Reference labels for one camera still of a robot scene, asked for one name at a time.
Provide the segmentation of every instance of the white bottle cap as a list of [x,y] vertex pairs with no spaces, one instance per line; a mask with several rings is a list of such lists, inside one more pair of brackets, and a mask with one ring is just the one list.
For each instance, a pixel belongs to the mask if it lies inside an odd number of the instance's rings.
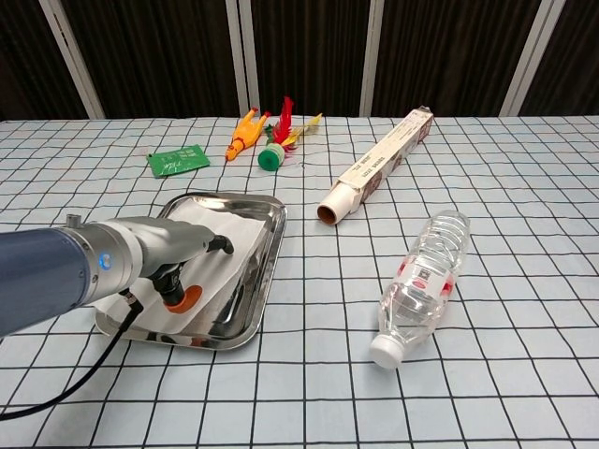
[[371,343],[371,357],[380,367],[396,369],[403,361],[405,347],[389,335],[379,334]]

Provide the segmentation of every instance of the plastic water bottle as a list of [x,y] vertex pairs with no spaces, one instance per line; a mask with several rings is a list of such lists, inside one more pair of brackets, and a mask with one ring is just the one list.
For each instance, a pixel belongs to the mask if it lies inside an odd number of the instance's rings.
[[429,219],[381,298],[379,334],[371,344],[371,357],[378,365],[397,368],[437,327],[469,238],[470,220],[455,210]]

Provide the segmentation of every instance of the checkered tablecloth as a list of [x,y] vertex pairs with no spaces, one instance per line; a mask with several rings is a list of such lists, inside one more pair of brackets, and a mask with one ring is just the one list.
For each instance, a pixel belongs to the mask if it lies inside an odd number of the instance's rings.
[[[598,447],[599,118],[436,119],[366,207],[319,223],[331,182],[398,122],[327,118],[276,174],[254,149],[225,166],[235,119],[0,123],[0,231],[155,215],[189,191],[273,195],[289,213],[249,343],[123,340],[73,397],[0,423],[0,445]],[[212,165],[152,176],[146,153],[188,144]],[[379,369],[381,291],[444,209],[472,220],[457,291],[433,337]],[[107,342],[92,308],[4,339],[0,410],[59,394]]]

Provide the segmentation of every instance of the orange rubber chicken toy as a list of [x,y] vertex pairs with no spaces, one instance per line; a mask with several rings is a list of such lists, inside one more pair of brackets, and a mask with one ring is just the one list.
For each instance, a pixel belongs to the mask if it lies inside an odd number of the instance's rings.
[[266,119],[270,117],[270,112],[264,112],[264,115],[260,117],[260,120],[254,123],[252,122],[252,118],[257,111],[258,108],[251,108],[250,111],[245,114],[245,117],[241,119],[237,128],[235,128],[231,144],[226,149],[227,161],[235,159],[240,152],[254,145],[260,137],[262,126],[264,126]]

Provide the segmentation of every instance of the feather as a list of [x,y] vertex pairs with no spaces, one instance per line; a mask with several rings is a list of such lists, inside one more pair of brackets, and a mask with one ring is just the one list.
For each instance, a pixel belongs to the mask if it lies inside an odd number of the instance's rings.
[[291,133],[291,108],[293,108],[293,100],[286,96],[283,107],[281,108],[279,122],[274,125],[272,130],[272,136],[274,137],[275,143],[283,143]]

